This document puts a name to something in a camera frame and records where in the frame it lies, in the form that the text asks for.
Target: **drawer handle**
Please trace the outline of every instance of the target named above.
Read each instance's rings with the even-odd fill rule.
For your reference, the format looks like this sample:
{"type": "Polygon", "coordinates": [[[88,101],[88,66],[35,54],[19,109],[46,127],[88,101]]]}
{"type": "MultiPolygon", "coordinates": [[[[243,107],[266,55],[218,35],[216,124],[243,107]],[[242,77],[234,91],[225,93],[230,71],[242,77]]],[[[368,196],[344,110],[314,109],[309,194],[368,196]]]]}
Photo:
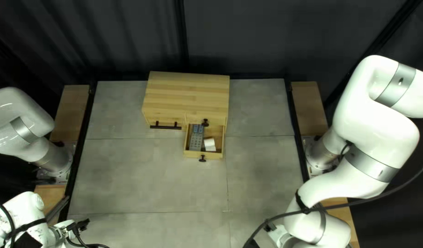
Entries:
{"type": "Polygon", "coordinates": [[[207,121],[208,119],[204,119],[204,122],[201,125],[203,125],[204,127],[210,126],[210,124],[207,121]]]}
{"type": "Polygon", "coordinates": [[[156,128],[156,129],[173,129],[173,130],[181,130],[182,129],[182,127],[178,127],[178,122],[177,121],[175,121],[175,126],[160,126],[159,125],[159,121],[156,121],[156,124],[153,126],[153,125],[150,125],[150,128],[156,128]]]}
{"type": "Polygon", "coordinates": [[[199,162],[207,162],[207,160],[205,160],[205,155],[201,155],[199,162]]]}

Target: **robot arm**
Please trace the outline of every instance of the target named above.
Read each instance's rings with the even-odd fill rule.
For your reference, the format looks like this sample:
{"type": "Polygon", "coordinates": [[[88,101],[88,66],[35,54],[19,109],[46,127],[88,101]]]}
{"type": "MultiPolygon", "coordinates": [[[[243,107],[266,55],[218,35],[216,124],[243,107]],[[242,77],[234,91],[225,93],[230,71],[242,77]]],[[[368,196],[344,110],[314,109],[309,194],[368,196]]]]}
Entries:
{"type": "MultiPolygon", "coordinates": [[[[303,184],[298,190],[302,203],[313,207],[333,197],[381,194],[418,144],[418,128],[406,116],[423,118],[423,72],[381,56],[363,59],[343,92],[332,127],[308,151],[308,162],[325,166],[340,154],[345,140],[353,146],[337,169],[303,184]]],[[[298,210],[294,197],[287,212],[298,210]]],[[[283,235],[273,238],[280,248],[344,248],[350,240],[347,223],[319,212],[285,217],[281,228],[283,235]]]]}
{"type": "Polygon", "coordinates": [[[43,136],[54,120],[26,93],[13,87],[0,89],[0,153],[45,169],[56,177],[70,168],[71,156],[43,136]]]}
{"type": "MultiPolygon", "coordinates": [[[[43,200],[34,192],[24,192],[12,198],[4,204],[11,215],[15,228],[44,218],[43,200]]],[[[28,233],[35,239],[41,248],[65,248],[66,238],[74,239],[72,231],[67,231],[66,227],[74,223],[73,220],[67,220],[54,226],[48,226],[47,223],[40,223],[16,234],[15,240],[21,238],[24,233],[28,233]]],[[[0,247],[3,247],[4,239],[11,232],[11,227],[5,213],[0,209],[0,247]]],[[[6,240],[5,247],[11,245],[11,240],[6,240]]]]}

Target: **wooden cabinet top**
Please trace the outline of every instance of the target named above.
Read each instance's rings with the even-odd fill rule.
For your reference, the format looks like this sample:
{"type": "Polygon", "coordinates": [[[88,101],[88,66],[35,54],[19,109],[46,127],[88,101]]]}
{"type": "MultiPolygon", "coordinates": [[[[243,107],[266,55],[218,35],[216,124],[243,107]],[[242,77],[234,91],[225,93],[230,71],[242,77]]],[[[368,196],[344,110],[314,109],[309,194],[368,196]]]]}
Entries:
{"type": "Polygon", "coordinates": [[[151,71],[142,110],[228,116],[230,76],[151,71]]]}

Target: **wooden drawer cabinet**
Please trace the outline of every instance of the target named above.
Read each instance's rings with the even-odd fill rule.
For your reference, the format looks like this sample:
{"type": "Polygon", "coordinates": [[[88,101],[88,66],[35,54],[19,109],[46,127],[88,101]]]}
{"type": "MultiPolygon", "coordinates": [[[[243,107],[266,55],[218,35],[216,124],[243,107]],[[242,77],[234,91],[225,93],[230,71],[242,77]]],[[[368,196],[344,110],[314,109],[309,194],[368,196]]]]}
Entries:
{"type": "Polygon", "coordinates": [[[228,118],[230,77],[151,71],[142,112],[149,127],[181,127],[185,134],[184,155],[222,159],[228,118]],[[207,119],[204,138],[213,137],[216,152],[189,150],[190,127],[207,119]]]}

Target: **white tape roll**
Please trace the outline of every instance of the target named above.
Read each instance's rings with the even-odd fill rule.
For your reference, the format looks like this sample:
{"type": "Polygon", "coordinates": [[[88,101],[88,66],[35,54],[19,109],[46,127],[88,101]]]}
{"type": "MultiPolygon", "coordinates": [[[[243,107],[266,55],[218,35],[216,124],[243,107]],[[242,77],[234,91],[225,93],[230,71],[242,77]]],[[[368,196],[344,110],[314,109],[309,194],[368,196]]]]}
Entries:
{"type": "Polygon", "coordinates": [[[216,151],[216,146],[214,145],[214,138],[204,139],[204,146],[206,151],[216,151]]]}

